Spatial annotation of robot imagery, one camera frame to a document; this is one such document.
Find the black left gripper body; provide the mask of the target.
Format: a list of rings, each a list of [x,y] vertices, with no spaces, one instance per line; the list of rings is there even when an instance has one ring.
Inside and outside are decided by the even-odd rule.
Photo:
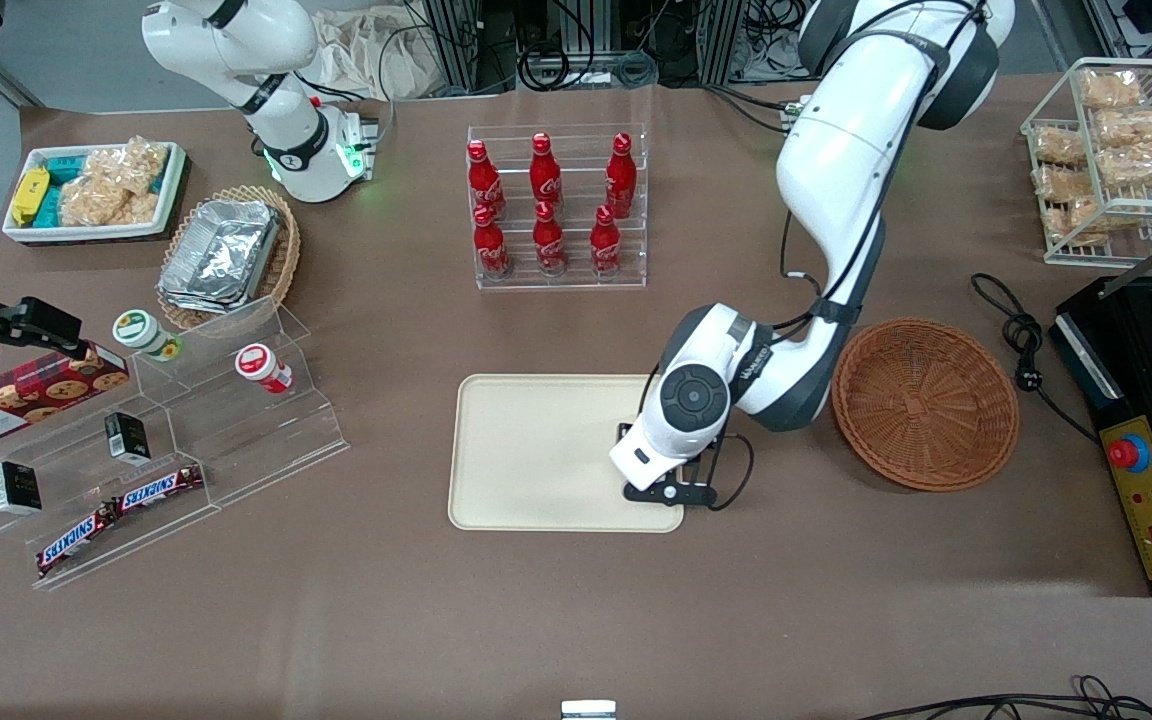
[[[649,488],[635,488],[623,484],[622,497],[628,502],[658,503],[667,507],[694,506],[717,507],[718,493],[702,471],[702,456],[685,461],[684,465],[672,469],[658,478]]]

